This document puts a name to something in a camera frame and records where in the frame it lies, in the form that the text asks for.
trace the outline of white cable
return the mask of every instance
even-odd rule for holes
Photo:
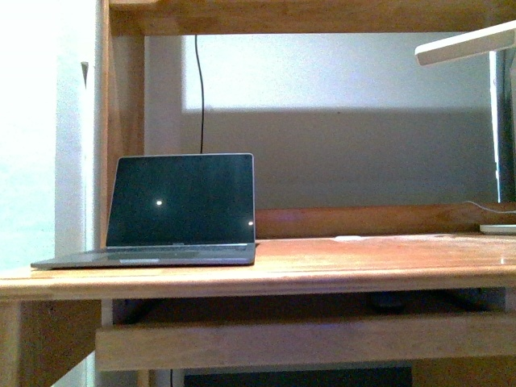
[[[492,208],[488,208],[488,207],[484,207],[478,203],[475,203],[475,202],[472,202],[470,200],[467,200],[465,201],[464,203],[470,203],[470,204],[473,204],[474,206],[477,206],[478,208],[481,208],[482,210],[484,211],[489,211],[489,212],[493,212],[495,214],[516,214],[516,210],[514,211],[499,211],[499,210],[493,210]]]

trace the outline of laptop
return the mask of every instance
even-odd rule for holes
[[[255,250],[251,154],[130,156],[118,163],[106,248],[31,267],[253,264]]]

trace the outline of black screen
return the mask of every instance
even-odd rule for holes
[[[107,246],[254,241],[251,154],[119,160]]]

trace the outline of wooden board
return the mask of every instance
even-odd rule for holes
[[[420,360],[412,381],[414,387],[509,387],[516,385],[516,356]]]
[[[0,301],[183,298],[516,286],[516,237],[259,241],[253,266],[0,273]]]
[[[497,211],[516,203],[488,203]],[[258,210],[258,238],[314,238],[336,235],[399,235],[475,232],[480,224],[516,224],[516,214],[497,214],[472,203],[429,206],[362,206]]]
[[[94,350],[98,301],[0,303],[0,385],[47,387]]]
[[[110,15],[104,0],[102,36],[102,113],[100,143],[101,241],[106,240],[114,174],[122,156],[144,154],[144,38],[113,30],[128,21]]]
[[[97,333],[96,361],[110,371],[508,355],[515,322],[488,313],[112,327]]]
[[[473,31],[516,19],[512,0],[110,0],[144,35]]]

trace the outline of power cord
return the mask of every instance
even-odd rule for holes
[[[474,206],[477,206],[478,208],[480,208],[480,209],[482,209],[482,210],[484,210],[484,211],[493,212],[494,214],[516,214],[516,210],[512,210],[512,211],[499,211],[499,210],[494,210],[494,209],[492,209],[492,208],[484,207],[484,206],[482,206],[481,204],[478,204],[478,203],[472,202],[471,200],[467,200],[467,201],[465,201],[464,203],[473,204]]]
[[[201,81],[201,153],[204,147],[204,81],[202,80],[201,61],[199,60],[198,36],[195,35],[195,57],[199,70],[199,80]]]

